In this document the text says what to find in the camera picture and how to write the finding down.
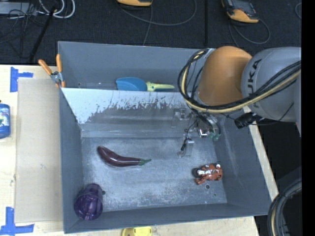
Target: black floor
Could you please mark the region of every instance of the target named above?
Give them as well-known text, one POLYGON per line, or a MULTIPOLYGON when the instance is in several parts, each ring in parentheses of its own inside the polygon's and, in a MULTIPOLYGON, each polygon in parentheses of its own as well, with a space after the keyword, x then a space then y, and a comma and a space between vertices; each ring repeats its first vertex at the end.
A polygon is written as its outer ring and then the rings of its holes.
MULTIPOLYGON (((39 8, 38 0, 9 1, 31 2, 39 8)), ((41 1, 47 8, 54 5, 54 0, 41 1)), ((44 59, 48 65, 56 65, 59 40, 194 49, 232 45, 251 55, 268 48, 302 45, 302 0, 251 0, 261 22, 236 28, 221 0, 154 0, 151 8, 128 11, 115 0, 74 1, 74 15, 53 17, 41 41, 47 15, 19 19, 0 15, 0 63, 37 64, 44 59)), ((65 7, 69 14, 71 0, 65 0, 65 7)), ((276 180, 301 166, 301 138, 294 123, 261 125, 259 130, 276 180)), ((302 235, 301 195, 288 203, 285 217, 291 235, 302 235)), ((256 217, 256 223, 260 236, 267 236, 266 216, 256 217)))

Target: blue can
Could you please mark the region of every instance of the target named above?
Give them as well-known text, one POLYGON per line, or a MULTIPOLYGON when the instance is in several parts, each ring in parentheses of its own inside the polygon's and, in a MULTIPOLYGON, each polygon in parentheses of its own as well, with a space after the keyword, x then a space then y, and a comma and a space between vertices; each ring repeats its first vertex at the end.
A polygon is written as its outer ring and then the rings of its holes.
POLYGON ((0 103, 0 139, 9 136, 10 133, 10 107, 0 103))

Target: toy figure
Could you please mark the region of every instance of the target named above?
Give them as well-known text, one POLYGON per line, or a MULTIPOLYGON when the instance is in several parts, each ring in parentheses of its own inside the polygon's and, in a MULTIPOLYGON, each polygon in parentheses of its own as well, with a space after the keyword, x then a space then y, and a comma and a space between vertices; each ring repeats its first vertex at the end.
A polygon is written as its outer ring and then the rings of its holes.
POLYGON ((201 168, 193 170, 193 175, 196 177, 195 182, 199 185, 204 183, 206 180, 218 181, 222 178, 221 165, 216 164, 205 164, 201 168))

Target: blue scoop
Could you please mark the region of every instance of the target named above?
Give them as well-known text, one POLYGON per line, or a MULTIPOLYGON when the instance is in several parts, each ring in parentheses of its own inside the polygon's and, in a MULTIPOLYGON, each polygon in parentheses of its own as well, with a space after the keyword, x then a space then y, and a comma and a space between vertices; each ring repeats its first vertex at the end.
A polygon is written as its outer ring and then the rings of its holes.
POLYGON ((146 91, 147 84, 135 77, 125 77, 116 80, 117 89, 125 91, 146 91))
POLYGON ((144 82, 135 77, 125 77, 116 80, 117 89, 125 91, 170 91, 174 86, 167 84, 156 84, 152 82, 144 82))

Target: green stem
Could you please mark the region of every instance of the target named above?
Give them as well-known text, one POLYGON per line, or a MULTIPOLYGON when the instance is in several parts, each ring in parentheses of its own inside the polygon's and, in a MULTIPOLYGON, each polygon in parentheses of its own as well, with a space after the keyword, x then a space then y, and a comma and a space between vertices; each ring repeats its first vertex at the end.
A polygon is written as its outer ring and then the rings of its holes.
POLYGON ((139 165, 139 166, 142 166, 142 165, 144 165, 144 164, 146 164, 147 162, 150 162, 150 161, 151 161, 151 159, 148 159, 148 160, 140 159, 138 165, 139 165))

